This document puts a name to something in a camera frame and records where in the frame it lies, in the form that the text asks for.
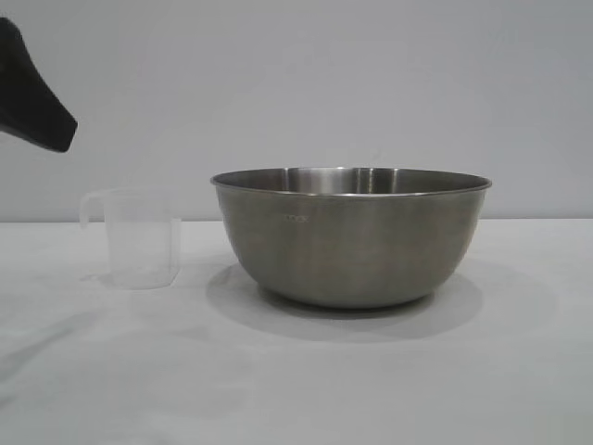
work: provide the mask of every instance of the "white table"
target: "white table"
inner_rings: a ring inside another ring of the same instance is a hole
[[[0,225],[0,444],[593,443],[593,221],[481,221],[432,299],[263,298],[220,222],[172,287],[109,287],[102,224]]]

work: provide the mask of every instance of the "white wall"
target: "white wall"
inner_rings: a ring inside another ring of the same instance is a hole
[[[2,0],[76,115],[68,155],[2,136],[0,220],[86,191],[369,165],[490,177],[488,217],[593,217],[590,0]]]

